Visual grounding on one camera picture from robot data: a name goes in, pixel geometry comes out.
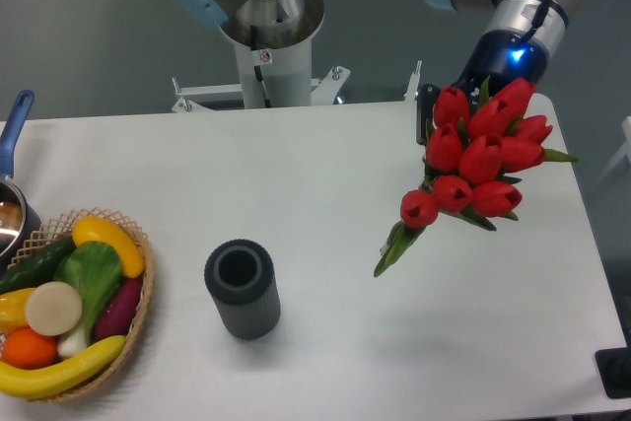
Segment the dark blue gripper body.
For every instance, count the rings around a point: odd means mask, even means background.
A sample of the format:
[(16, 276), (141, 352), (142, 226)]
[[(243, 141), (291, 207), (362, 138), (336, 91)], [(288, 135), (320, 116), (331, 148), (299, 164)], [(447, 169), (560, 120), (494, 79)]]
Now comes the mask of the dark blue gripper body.
[(548, 60), (546, 50), (533, 40), (522, 42), (515, 33), (492, 31), (481, 37), (452, 86), (470, 94), (489, 79), (488, 91), (493, 96), (519, 78), (536, 84)]

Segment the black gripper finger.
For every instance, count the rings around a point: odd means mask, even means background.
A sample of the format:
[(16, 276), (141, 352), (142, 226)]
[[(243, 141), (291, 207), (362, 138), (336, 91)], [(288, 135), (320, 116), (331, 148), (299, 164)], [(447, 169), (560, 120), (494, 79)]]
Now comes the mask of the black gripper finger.
[(433, 84), (419, 87), (416, 97), (416, 142), (425, 146), (427, 143), (427, 120), (433, 120), (434, 105), (441, 89)]

